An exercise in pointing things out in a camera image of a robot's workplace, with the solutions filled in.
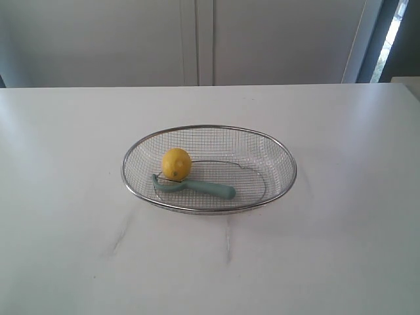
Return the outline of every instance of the metal basket rim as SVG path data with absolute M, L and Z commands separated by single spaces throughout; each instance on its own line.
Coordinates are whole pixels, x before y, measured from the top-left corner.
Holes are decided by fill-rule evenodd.
M 255 135 L 259 135 L 262 136 L 264 138 L 267 138 L 271 141 L 273 141 L 274 143 L 276 143 L 278 146 L 280 146 L 287 154 L 287 156 L 289 156 L 292 164 L 293 164 L 293 169 L 294 169 L 294 174 L 293 174 L 293 178 L 290 181 L 289 185 L 286 187 L 286 189 L 284 189 L 280 194 L 267 199 L 267 200 L 263 200 L 263 201 L 259 201 L 256 203 L 250 203 L 248 205 L 242 205 L 239 207 L 221 207 L 218 209 L 194 209 L 191 207 L 180 207 L 177 205 L 169 205 L 168 203 L 165 202 L 160 202 L 151 198 L 148 198 L 146 196 L 143 196 L 142 194 L 139 194 L 138 192 L 136 192 L 128 183 L 127 181 L 127 177 L 125 176 L 125 164 L 128 160 L 128 157 L 130 156 L 131 152 L 133 152 L 133 150 L 141 143 L 143 143 L 144 141 L 153 138 L 154 136 L 157 135 L 162 135 L 165 133 L 170 133 L 173 131 L 179 131 L 179 130 L 187 130 L 187 129 L 204 129 L 204 128 L 214 128 L 214 129 L 230 129 L 230 130 L 237 130 L 237 131 L 243 131 L 246 133 L 253 133 Z M 180 212 L 180 213 L 189 213 L 189 214 L 195 214 L 195 215 L 228 215 L 228 214 L 233 214 L 233 213 L 240 213 L 246 210 L 251 210 L 253 208 L 256 207 L 261 207 L 263 205 L 266 205 L 267 203 L 273 202 L 274 200 L 284 196 L 290 189 L 291 187 L 294 185 L 296 178 L 297 178 L 297 164 L 295 161 L 295 158 L 293 157 L 293 155 L 290 153 L 290 151 L 285 147 L 284 144 L 282 144 L 279 140 L 273 138 L 270 135 L 267 135 L 265 133 L 262 133 L 260 131 L 256 131 L 256 130 L 252 130 L 252 129 L 246 129 L 243 127 L 235 127 L 235 126 L 227 126 L 227 125 L 185 125 L 185 126 L 180 126 L 180 127 L 173 127 L 173 128 L 168 128 L 168 129 L 162 129 L 160 131 L 156 131 L 154 133 L 151 133 L 143 138 L 141 138 L 139 141 L 135 142 L 127 151 L 127 153 L 124 155 L 122 164 L 121 164 L 121 178 L 124 182 L 124 185 L 127 187 L 127 189 L 134 194 L 136 197 L 147 201 L 151 204 L 157 205 L 158 207 L 164 207 L 168 210 L 171 211 L 175 211 L 175 212 Z

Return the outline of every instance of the wire mesh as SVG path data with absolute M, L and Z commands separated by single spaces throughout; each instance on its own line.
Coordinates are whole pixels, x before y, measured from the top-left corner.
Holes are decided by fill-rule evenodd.
M 152 174 L 161 174 L 161 159 L 171 148 L 190 154 L 189 179 L 233 186 L 235 198 L 225 200 L 193 190 L 157 191 Z M 247 129 L 203 125 L 147 136 L 127 152 L 121 169 L 124 183 L 136 196 L 170 210 L 197 214 L 233 213 L 272 201 L 291 188 L 296 173 L 295 160 L 277 140 Z

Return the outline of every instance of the yellow lemon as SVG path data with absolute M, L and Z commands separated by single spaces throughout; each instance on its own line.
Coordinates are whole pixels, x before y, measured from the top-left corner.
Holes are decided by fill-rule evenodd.
M 190 174 L 191 158 L 183 149 L 170 149 L 162 159 L 163 174 L 171 180 L 182 180 Z

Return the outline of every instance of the white table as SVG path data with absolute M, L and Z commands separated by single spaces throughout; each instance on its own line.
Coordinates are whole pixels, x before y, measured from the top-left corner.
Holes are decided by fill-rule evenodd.
M 130 145 L 196 123 L 278 138 L 294 187 L 229 217 L 131 195 Z M 0 127 L 0 314 L 420 314 L 420 103 L 403 85 L 7 89 Z

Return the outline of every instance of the green handle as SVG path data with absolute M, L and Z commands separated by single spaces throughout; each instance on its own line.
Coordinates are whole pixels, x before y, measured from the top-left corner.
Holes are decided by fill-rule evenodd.
M 227 185 L 213 184 L 212 182 L 200 182 L 198 180 L 186 179 L 182 182 L 185 188 L 203 192 L 222 199 L 233 199 L 236 195 L 235 188 Z

